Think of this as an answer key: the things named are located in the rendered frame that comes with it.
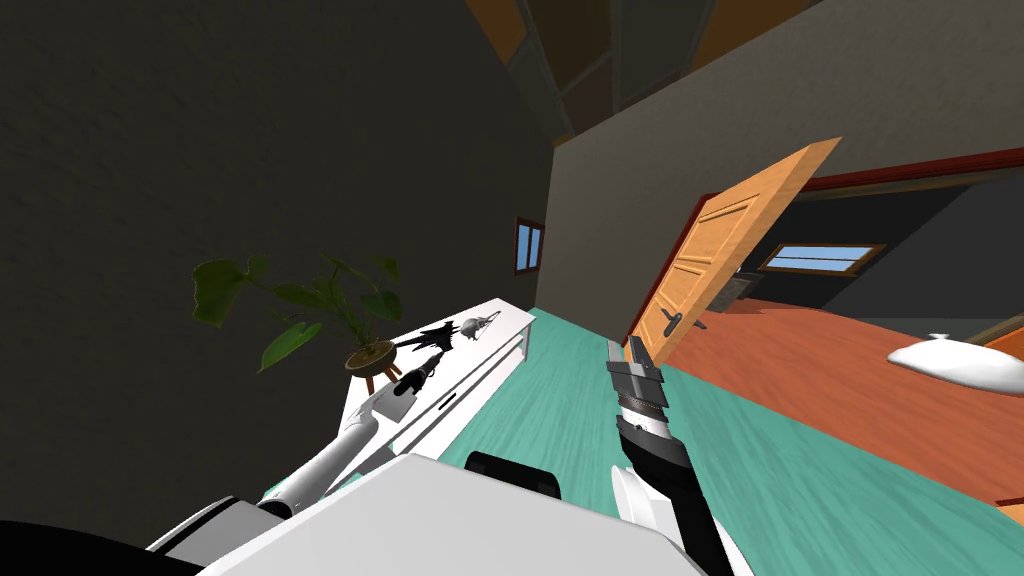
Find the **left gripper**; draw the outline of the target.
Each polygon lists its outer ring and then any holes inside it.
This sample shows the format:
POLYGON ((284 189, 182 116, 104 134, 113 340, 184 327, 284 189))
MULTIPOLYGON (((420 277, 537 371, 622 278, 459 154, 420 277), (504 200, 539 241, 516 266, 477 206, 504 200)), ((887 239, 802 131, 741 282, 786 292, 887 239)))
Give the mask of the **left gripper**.
POLYGON ((392 389, 393 396, 402 396, 408 392, 413 396, 419 394, 426 380, 433 375, 442 357, 441 354, 435 354, 420 367, 404 373, 395 383, 392 389))

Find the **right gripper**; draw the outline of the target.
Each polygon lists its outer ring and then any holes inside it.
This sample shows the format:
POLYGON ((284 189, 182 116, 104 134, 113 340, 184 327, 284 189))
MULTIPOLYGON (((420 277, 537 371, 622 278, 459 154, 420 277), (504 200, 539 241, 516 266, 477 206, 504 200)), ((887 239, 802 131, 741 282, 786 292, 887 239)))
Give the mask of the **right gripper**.
POLYGON ((613 388, 618 397, 618 405, 631 407, 644 405, 649 408, 667 408, 662 371, 650 357, 638 335, 628 337, 630 362, 623 361, 623 349, 615 341, 607 342, 607 370, 613 388))

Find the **white sideboard with figurines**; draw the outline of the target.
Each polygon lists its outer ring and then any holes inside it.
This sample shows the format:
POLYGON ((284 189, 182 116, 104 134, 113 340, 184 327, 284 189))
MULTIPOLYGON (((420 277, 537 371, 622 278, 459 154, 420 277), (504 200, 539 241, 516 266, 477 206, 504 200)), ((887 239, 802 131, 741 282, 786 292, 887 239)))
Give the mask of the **white sideboard with figurines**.
POLYGON ((535 317, 499 298, 449 318, 455 328, 470 318, 490 323, 476 337, 455 334, 404 417, 394 422, 379 413, 370 443, 329 486, 334 491, 354 475, 366 476, 406 453, 438 459, 514 369, 525 361, 535 317))

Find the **green potted plant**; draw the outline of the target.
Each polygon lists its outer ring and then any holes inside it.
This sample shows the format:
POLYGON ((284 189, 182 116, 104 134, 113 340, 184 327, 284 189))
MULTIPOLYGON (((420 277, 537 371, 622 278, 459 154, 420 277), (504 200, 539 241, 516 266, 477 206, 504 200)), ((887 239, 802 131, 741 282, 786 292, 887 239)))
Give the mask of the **green potted plant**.
POLYGON ((269 265, 261 255, 249 257, 245 265, 229 259, 203 262, 191 272, 191 317, 220 328, 242 289, 255 287, 281 302, 301 308, 291 315, 271 311, 286 328, 261 353, 261 372, 309 343, 317 334, 327 332, 351 341, 351 349, 343 355, 344 369, 348 375, 365 380, 368 393, 376 392, 374 378, 379 375, 395 383, 403 374, 396 366, 397 345, 377 333, 375 322, 399 322, 404 312, 401 299, 383 281, 376 281, 334 257, 323 257, 331 265, 330 275, 316 277, 309 285, 271 286, 263 282, 262 276, 269 265))

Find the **small brown-framed window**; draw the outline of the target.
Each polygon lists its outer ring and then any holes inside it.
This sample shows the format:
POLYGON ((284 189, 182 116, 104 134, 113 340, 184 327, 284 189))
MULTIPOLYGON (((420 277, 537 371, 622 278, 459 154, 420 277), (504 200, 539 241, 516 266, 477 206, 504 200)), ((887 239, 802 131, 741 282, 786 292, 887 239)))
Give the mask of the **small brown-framed window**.
POLYGON ((522 217, 515 219, 514 274, 522 275, 540 269, 545 224, 522 217))

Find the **orange wooden door leaf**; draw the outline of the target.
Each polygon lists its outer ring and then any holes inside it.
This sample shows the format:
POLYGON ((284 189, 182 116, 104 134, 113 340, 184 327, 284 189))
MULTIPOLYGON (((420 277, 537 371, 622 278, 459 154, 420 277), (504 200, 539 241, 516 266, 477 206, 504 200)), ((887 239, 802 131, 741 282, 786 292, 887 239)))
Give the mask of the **orange wooden door leaf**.
POLYGON ((811 143, 705 203, 630 334, 642 338, 656 368, 840 141, 811 143), (683 315, 669 338, 660 308, 683 315))

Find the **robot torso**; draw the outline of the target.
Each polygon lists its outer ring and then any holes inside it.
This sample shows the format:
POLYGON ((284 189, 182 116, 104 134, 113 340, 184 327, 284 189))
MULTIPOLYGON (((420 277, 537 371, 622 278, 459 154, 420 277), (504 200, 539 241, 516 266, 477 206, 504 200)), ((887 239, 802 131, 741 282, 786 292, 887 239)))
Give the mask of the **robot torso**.
POLYGON ((198 576, 705 576, 659 532, 403 455, 198 576))

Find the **wide brown-framed window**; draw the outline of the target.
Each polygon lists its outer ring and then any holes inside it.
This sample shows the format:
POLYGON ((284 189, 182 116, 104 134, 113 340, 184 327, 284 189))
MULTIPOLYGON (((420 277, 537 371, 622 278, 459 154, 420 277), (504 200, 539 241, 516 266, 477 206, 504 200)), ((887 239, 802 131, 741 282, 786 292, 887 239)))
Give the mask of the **wide brown-framed window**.
POLYGON ((885 244, 780 244, 760 271, 853 277, 885 244))

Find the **white pillow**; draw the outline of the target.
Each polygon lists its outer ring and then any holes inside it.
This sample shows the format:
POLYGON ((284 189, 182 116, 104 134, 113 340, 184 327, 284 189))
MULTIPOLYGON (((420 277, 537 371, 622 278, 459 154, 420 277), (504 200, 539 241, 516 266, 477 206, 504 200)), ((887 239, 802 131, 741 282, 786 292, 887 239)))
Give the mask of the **white pillow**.
POLYGON ((891 364, 959 386, 1024 396, 1024 360, 931 333, 923 340, 887 356, 891 364))

